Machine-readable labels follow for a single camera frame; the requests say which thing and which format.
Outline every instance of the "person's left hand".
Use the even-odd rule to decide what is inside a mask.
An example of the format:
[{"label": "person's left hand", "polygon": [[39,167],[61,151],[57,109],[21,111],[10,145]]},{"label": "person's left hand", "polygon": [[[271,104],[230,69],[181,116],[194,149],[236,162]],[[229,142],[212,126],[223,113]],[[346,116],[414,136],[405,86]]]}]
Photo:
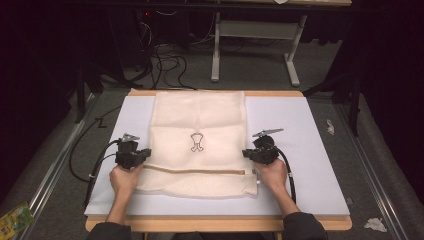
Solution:
[{"label": "person's left hand", "polygon": [[138,165],[132,170],[125,169],[120,165],[114,167],[109,173],[109,177],[115,195],[130,197],[137,187],[141,169],[143,169],[143,164]]}]

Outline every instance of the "beige fabric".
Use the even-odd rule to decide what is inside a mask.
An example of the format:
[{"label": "beige fabric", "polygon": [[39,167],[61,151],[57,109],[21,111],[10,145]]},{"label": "beige fabric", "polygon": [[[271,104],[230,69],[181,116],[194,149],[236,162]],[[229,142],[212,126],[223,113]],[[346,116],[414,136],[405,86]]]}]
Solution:
[{"label": "beige fabric", "polygon": [[256,194],[252,162],[244,158],[243,92],[158,93],[150,125],[152,155],[139,190],[225,198]]}]

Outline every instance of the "white paper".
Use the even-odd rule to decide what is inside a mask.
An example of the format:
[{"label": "white paper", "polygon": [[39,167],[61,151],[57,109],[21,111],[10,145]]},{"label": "white paper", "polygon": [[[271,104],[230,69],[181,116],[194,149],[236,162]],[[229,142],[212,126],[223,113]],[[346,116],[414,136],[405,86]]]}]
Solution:
[{"label": "white paper", "polygon": [[[284,128],[284,131],[271,136],[290,163],[299,208],[315,215],[350,215],[306,98],[246,96],[245,101],[247,148],[254,148],[253,134],[266,129]],[[153,102],[152,96],[126,97],[110,141],[128,133],[140,137],[139,149],[148,148]],[[116,151],[117,147],[113,145],[105,155]],[[115,165],[114,158],[103,162],[86,215],[103,216],[109,213],[114,198],[109,172]],[[259,184],[257,196],[233,199],[190,199],[161,193],[137,193],[132,197],[128,214],[277,216],[280,211],[272,194],[263,184]]]}]

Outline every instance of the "table leg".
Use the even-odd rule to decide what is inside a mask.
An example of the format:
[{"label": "table leg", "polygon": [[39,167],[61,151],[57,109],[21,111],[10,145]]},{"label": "table leg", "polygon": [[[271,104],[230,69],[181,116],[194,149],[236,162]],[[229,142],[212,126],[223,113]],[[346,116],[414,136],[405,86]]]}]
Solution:
[{"label": "table leg", "polygon": [[220,21],[221,14],[219,12],[216,13],[215,16],[215,48],[213,51],[213,59],[212,59],[212,82],[219,81],[219,37],[220,37]]},{"label": "table leg", "polygon": [[293,58],[296,53],[297,46],[299,45],[300,37],[302,36],[303,29],[305,27],[306,15],[302,15],[299,21],[299,26],[296,30],[295,36],[292,42],[291,52],[284,54],[284,61],[286,62],[287,71],[289,72],[291,84],[294,87],[300,85],[299,78],[297,77],[296,69],[294,68]]}]

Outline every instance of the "crumpled paper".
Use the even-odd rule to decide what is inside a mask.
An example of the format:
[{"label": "crumpled paper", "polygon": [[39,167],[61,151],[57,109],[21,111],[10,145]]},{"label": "crumpled paper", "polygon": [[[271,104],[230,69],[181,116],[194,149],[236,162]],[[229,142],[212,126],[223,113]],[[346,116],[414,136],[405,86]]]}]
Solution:
[{"label": "crumpled paper", "polygon": [[282,3],[287,2],[288,0],[274,0],[274,1],[278,4],[282,4]]},{"label": "crumpled paper", "polygon": [[327,125],[327,132],[329,132],[331,135],[334,135],[334,126],[330,119],[327,119]]},{"label": "crumpled paper", "polygon": [[368,219],[368,222],[365,224],[364,228],[371,228],[373,230],[377,230],[380,232],[387,232],[386,227],[384,227],[383,223],[381,222],[381,218],[370,218]]}]

